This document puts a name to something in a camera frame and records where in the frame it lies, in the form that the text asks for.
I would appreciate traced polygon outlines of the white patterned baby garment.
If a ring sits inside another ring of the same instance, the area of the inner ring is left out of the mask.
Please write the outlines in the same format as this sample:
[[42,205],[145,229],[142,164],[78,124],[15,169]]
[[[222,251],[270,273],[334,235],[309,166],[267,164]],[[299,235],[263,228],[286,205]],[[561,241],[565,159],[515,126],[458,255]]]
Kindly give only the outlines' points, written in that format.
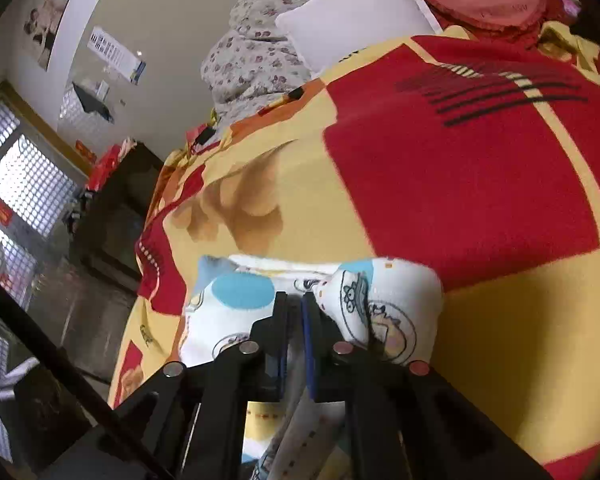
[[316,403],[306,379],[301,298],[309,292],[343,339],[378,344],[381,359],[427,362],[442,311],[440,278],[428,266],[393,258],[301,263],[248,255],[203,256],[183,310],[178,357],[187,366],[213,361],[248,339],[253,325],[287,297],[283,399],[248,405],[242,447],[250,479],[347,479],[351,475],[346,408]]

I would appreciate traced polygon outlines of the dark wooden side table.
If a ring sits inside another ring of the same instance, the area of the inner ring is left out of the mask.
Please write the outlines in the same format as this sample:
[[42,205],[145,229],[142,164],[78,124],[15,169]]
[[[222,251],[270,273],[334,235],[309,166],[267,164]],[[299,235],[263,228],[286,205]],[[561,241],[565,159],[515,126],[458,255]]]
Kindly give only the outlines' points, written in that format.
[[99,192],[79,190],[64,217],[69,260],[130,295],[140,286],[134,248],[161,168],[162,160],[137,142]]

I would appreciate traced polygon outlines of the yellow red love blanket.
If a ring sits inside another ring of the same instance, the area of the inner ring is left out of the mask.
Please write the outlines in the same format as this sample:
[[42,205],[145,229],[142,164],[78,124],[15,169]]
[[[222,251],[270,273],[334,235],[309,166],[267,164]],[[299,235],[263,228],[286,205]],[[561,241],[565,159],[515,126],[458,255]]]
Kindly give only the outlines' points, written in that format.
[[440,36],[355,52],[301,98],[172,152],[136,244],[142,278],[111,405],[204,326],[203,256],[363,271],[430,266],[434,367],[556,479],[600,461],[600,47]]

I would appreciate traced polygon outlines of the red items on table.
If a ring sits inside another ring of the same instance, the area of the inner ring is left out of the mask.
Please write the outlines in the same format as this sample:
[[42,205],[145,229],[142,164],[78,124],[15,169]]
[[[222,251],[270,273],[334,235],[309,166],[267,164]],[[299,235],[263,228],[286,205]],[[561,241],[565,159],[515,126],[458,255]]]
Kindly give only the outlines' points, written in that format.
[[105,155],[99,159],[88,178],[85,188],[90,192],[99,192],[109,177],[118,168],[122,159],[125,158],[137,142],[132,138],[125,138],[121,144],[114,144]]

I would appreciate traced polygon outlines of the small black device on bed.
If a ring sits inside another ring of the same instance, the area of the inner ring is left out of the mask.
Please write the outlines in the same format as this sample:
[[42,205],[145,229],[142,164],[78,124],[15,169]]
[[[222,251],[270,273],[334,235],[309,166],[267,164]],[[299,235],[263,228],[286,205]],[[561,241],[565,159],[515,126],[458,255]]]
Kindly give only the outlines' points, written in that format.
[[186,134],[189,146],[204,145],[215,135],[215,128],[209,124],[201,124]]

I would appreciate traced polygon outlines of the window with grille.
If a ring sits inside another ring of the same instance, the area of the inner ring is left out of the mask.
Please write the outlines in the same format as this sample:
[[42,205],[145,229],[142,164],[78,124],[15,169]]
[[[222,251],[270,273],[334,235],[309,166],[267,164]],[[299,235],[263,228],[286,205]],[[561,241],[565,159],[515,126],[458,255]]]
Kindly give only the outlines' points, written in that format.
[[0,100],[0,200],[40,237],[52,234],[78,182]]

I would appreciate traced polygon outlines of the grey floral quilt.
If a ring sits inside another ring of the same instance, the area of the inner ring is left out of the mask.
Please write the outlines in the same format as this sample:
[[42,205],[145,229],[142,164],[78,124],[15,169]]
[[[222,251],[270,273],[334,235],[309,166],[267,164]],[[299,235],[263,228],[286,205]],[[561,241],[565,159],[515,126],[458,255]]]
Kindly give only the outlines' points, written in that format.
[[211,91],[215,128],[256,114],[311,79],[275,19],[309,0],[238,0],[230,10],[230,29],[200,66]]

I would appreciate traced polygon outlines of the white square pillow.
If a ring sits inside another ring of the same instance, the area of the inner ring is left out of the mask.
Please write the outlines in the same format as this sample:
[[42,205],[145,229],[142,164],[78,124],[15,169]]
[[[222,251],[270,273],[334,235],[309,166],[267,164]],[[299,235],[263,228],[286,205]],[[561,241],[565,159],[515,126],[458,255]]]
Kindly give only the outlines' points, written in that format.
[[442,32],[425,0],[310,0],[275,25],[314,76],[374,44]]

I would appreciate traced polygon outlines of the wall paper notice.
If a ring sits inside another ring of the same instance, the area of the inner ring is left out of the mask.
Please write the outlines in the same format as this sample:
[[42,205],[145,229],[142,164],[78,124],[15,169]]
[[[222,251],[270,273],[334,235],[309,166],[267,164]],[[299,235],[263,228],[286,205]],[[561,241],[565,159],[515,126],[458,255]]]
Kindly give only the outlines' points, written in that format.
[[95,26],[88,36],[87,47],[116,70],[130,84],[138,84],[146,62],[102,28]]

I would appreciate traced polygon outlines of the wall photo poster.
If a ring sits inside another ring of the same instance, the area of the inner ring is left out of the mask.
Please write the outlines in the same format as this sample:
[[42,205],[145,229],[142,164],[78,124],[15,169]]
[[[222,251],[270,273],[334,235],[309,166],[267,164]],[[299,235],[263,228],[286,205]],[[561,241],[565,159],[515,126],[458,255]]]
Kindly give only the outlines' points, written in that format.
[[48,70],[58,30],[70,0],[27,0],[20,44],[35,63]]

